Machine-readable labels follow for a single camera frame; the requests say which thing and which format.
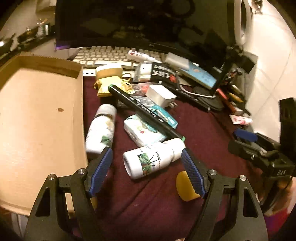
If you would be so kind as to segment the white bottle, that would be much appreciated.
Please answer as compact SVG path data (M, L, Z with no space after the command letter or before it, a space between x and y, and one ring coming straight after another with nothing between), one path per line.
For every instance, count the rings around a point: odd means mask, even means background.
M105 147L112 147L117 110L111 104L102 104L93 118L85 141L88 159L97 158Z
M146 145L123 153L125 169L132 180L166 168L181 158L185 143L180 138Z

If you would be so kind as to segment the white tissue pack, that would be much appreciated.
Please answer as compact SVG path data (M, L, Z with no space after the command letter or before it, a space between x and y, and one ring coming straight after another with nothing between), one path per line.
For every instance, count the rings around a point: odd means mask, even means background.
M163 142L167 137L143 121L137 114L124 120L124 130L138 147Z

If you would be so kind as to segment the black marker pen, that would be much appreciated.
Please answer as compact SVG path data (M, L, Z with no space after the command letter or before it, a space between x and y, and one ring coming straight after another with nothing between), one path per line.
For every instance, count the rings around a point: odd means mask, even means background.
M154 129L162 133L168 138L180 138L183 142L185 137L178 133L168 123L162 120L159 116L146 108L143 104L137 101L115 85L109 87L109 92L119 101L124 103L128 108L132 109L140 118L146 121Z

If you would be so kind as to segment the small red white sachet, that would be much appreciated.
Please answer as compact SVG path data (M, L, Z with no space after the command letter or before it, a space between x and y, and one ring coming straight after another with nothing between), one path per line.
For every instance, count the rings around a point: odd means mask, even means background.
M230 114L229 117L234 125L248 126L253 123L253 120L251 118L247 118L244 116Z

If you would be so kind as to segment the yellow round cap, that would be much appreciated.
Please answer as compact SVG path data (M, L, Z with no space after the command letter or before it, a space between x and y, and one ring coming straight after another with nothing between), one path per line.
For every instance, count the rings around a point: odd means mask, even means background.
M176 178L176 189L183 201L189 202L200 198L200 195L195 192L186 171L178 173Z

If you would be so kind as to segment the black phone holder clamp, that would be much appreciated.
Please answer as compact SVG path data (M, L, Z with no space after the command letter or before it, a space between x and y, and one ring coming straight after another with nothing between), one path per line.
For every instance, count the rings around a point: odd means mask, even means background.
M233 47L227 46L222 66L220 68L217 66L211 68L210 73L216 78L216 82L211 92L215 93L217 91L234 67L238 67L245 73L249 74L254 66L255 62L246 55L241 47L238 45Z

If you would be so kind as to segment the blue book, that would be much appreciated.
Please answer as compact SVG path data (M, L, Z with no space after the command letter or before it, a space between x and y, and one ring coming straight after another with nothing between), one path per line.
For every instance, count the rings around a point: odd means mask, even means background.
M182 75L197 82L208 90L211 90L216 84L216 78L202 69L198 64L189 62L189 69L180 69Z

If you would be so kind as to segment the white power adapter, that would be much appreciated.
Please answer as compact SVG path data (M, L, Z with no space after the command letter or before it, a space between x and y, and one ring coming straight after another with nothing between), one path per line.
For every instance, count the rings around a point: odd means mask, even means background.
M145 96L162 108L168 107L177 98L174 93L160 84L150 85Z

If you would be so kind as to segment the white rectangular box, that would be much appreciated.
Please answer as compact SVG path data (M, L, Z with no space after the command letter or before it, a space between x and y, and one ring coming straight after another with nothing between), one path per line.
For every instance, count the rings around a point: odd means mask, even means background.
M190 68L188 59L178 56L171 52L169 52L166 55L164 62L167 63L168 65L174 66L179 69L187 70L187 71Z

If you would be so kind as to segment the black snack packet crab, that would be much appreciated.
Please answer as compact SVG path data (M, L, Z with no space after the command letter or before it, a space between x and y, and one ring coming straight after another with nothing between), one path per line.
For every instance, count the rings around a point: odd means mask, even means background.
M168 82L172 84L177 83L177 72L164 63L152 63L151 68L152 82Z

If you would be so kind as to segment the clear case red items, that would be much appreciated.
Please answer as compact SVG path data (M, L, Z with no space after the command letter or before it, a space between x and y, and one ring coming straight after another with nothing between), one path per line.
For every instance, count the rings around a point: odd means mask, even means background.
M130 91L130 95L134 96L145 96L149 87L151 85L155 85L153 82L142 82L142 83L135 83L132 84L132 90Z

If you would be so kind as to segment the black computer monitor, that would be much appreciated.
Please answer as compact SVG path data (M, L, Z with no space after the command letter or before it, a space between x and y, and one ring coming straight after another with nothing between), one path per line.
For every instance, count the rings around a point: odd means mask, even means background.
M57 1L57 45L195 54L234 43L227 1Z

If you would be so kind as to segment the white earbud case packet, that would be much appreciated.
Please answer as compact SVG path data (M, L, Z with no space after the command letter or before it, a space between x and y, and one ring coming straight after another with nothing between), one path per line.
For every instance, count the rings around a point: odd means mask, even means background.
M150 82L151 73L152 73L152 63L142 62L137 66L134 72L134 78L132 82L133 83Z

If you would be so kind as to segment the white red tube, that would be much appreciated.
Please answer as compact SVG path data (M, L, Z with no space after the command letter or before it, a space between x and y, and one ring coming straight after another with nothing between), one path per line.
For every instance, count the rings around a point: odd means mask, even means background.
M141 63L143 61L161 63L161 61L157 60L152 56L149 56L148 54L140 53L138 51L133 51L133 50L128 51L128 53L126 54L126 58L128 60L138 62L138 63Z

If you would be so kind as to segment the beige keyboard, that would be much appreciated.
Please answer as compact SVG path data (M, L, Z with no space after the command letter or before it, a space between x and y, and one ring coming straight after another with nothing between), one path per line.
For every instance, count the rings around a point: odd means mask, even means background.
M127 59L127 53L130 50L147 54L158 61L164 60L166 56L165 53L146 49L118 46L92 46L79 48L77 54L72 57L71 60L76 63L80 63L87 69L94 69L108 63L119 63L123 69L133 70L137 67L138 63Z

